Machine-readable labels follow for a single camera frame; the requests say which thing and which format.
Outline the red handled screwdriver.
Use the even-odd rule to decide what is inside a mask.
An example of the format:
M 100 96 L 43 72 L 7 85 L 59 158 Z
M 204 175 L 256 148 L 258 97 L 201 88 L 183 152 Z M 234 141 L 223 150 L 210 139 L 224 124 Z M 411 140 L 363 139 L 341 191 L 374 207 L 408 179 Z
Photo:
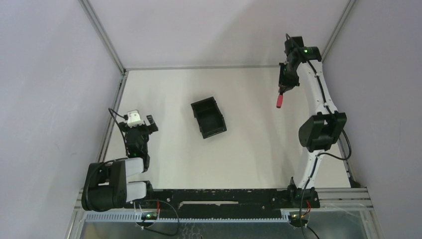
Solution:
M 277 101 L 276 101 L 276 108 L 280 109 L 282 107 L 283 99 L 284 99 L 284 95 L 279 94 L 278 97 L 277 97 Z

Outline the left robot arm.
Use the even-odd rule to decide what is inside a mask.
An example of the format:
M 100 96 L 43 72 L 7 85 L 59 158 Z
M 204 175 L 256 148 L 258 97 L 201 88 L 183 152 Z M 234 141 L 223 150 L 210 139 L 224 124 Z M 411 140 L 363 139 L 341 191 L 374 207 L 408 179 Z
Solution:
M 119 209 L 134 200 L 145 208 L 155 203 L 156 195 L 149 181 L 130 182 L 128 178 L 149 169 L 149 136 L 157 132 L 158 127 L 151 115 L 146 117 L 148 124 L 137 111 L 127 117 L 126 121 L 119 123 L 127 156 L 89 165 L 81 197 L 85 211 Z

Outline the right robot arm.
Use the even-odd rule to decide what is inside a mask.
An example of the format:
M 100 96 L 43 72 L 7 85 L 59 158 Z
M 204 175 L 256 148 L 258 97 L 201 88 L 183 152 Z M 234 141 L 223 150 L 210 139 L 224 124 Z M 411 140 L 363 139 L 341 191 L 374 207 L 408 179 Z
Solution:
M 284 43 L 286 61 L 280 63 L 279 96 L 276 107 L 280 108 L 283 96 L 295 87 L 306 93 L 309 117 L 300 126 L 298 138 L 304 148 L 304 158 L 288 186 L 288 202 L 301 207 L 315 191 L 315 177 L 321 159 L 336 144 L 347 122 L 346 113 L 340 112 L 329 94 L 322 65 L 322 56 L 316 46 L 306 47 L 301 36 L 286 35 Z

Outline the black plastic bin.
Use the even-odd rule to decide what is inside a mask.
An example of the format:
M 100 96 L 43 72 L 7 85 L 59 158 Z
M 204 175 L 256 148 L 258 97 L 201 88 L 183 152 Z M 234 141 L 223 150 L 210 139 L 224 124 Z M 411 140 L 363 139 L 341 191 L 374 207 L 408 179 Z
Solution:
M 191 103 L 203 139 L 227 131 L 224 116 L 214 97 Z

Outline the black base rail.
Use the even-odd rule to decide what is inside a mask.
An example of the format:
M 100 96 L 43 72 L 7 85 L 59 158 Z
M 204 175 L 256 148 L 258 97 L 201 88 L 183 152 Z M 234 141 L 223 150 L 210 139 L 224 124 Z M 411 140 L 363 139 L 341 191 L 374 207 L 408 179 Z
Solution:
M 299 211 L 309 200 L 312 209 L 320 208 L 319 196 L 314 188 L 294 189 L 154 189 L 140 200 L 143 207 L 156 209 L 156 203 L 143 202 L 159 199 L 169 202 L 182 219 L 276 219 L 282 210 Z M 161 204 L 164 218 L 176 219 L 174 212 Z

